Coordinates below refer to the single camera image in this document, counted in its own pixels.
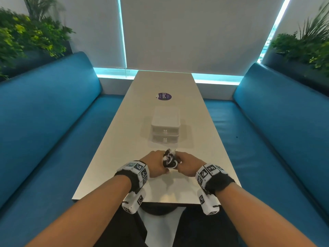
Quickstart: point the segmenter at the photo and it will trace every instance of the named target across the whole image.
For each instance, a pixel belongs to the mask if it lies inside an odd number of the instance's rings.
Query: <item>leg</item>
[[[120,206],[94,247],[147,247],[146,235],[138,212],[131,215]]]
[[[206,216],[200,205],[187,207],[179,220],[173,247],[238,247],[238,233],[224,212]]]

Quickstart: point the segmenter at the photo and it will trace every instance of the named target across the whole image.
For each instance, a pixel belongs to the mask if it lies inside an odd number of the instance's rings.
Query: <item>purple sticker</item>
[[[157,98],[158,98],[159,100],[170,100],[170,99],[171,99],[171,95],[168,94],[168,93],[159,93],[159,94],[157,95]]]

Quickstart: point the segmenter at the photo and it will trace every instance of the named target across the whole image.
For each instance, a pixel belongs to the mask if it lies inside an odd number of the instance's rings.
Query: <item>person's right hand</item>
[[[181,159],[181,163],[178,164],[176,169],[178,172],[188,177],[195,177],[196,172],[201,166],[207,164],[206,162],[194,157],[192,154],[186,152],[176,152],[176,155]]]

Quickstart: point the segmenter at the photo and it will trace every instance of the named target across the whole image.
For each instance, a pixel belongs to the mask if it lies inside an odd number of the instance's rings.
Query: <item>hand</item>
[[[195,177],[196,172],[201,168],[201,166],[207,164],[206,162],[194,157],[192,154],[186,152],[176,152],[176,155],[181,159],[181,163],[178,164],[178,172],[184,174],[188,177]]]
[[[169,170],[163,166],[163,155],[165,151],[152,151],[145,157],[141,158],[150,171],[150,178],[157,178],[162,174],[169,173]]]

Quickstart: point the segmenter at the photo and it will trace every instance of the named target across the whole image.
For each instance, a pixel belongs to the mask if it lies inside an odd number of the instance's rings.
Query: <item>white table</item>
[[[159,100],[169,93],[170,100]],[[151,120],[155,106],[177,106],[181,131],[177,145],[152,142]],[[113,177],[123,164],[152,150],[185,151],[226,170],[240,185],[233,166],[191,74],[139,71],[122,101],[72,199],[81,199]],[[195,178],[176,170],[151,179],[144,186],[145,202],[199,204]]]

